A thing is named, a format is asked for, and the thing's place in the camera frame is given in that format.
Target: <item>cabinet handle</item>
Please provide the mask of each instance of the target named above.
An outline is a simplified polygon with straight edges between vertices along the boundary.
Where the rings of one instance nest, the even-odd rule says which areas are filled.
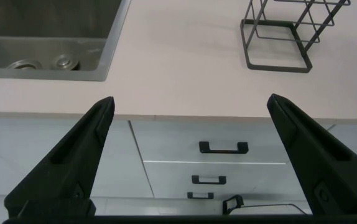
[[[193,184],[215,184],[215,185],[225,185],[227,183],[227,178],[225,176],[219,176],[218,182],[200,182],[198,175],[192,176],[192,183]]]
[[[246,154],[249,152],[248,143],[247,142],[238,142],[236,144],[238,150],[210,150],[209,142],[200,141],[199,142],[199,151],[201,153],[220,153],[220,154]]]
[[[208,197],[194,197],[192,192],[187,192],[188,199],[213,199],[214,197],[214,193],[208,193]]]

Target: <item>stainless steel sink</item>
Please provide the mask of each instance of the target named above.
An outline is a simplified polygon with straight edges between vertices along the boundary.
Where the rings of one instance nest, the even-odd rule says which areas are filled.
[[[0,0],[0,78],[104,81],[130,0]]]

